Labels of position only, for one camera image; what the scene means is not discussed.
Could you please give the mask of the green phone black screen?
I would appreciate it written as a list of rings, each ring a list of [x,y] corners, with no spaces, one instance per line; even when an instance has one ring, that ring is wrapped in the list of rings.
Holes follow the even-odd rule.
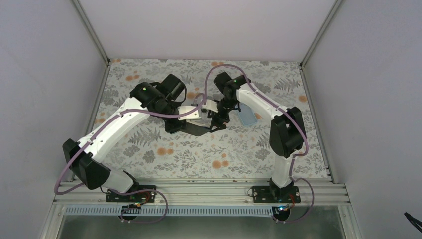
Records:
[[[178,128],[172,128],[172,129],[169,129],[167,132],[169,133],[169,134],[174,134],[174,133],[177,133],[177,132],[179,132],[180,130],[178,129]]]

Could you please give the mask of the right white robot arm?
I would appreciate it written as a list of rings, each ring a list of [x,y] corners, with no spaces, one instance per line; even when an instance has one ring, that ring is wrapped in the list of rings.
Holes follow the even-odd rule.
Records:
[[[230,77],[226,72],[218,74],[214,84],[223,94],[217,103],[217,112],[209,111],[210,131],[227,128],[229,113],[238,110],[240,104],[247,105],[269,122],[269,145],[279,156],[275,160],[274,172],[269,180],[267,195],[254,200],[255,203],[292,202],[294,182],[292,180],[293,154],[299,151],[306,140],[301,111],[297,107],[287,108],[267,97],[245,76]]]

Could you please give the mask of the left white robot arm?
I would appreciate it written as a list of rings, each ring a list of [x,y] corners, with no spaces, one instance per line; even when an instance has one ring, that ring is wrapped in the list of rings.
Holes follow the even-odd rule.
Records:
[[[167,133],[185,132],[201,136],[208,128],[191,124],[202,113],[218,113],[217,102],[203,96],[198,104],[184,106],[177,97],[186,85],[173,74],[162,82],[142,82],[125,99],[123,104],[99,127],[79,140],[63,143],[67,170],[72,171],[88,189],[107,188],[131,202],[141,190],[138,181],[128,172],[107,166],[104,159],[109,151],[135,126],[150,116],[164,121]]]

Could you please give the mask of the light blue phone case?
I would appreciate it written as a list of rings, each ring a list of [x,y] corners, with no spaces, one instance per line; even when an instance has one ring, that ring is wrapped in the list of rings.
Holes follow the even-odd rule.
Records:
[[[239,116],[240,122],[245,127],[253,126],[258,123],[258,119],[255,116],[253,110],[243,103],[239,104],[239,110],[237,114]]]

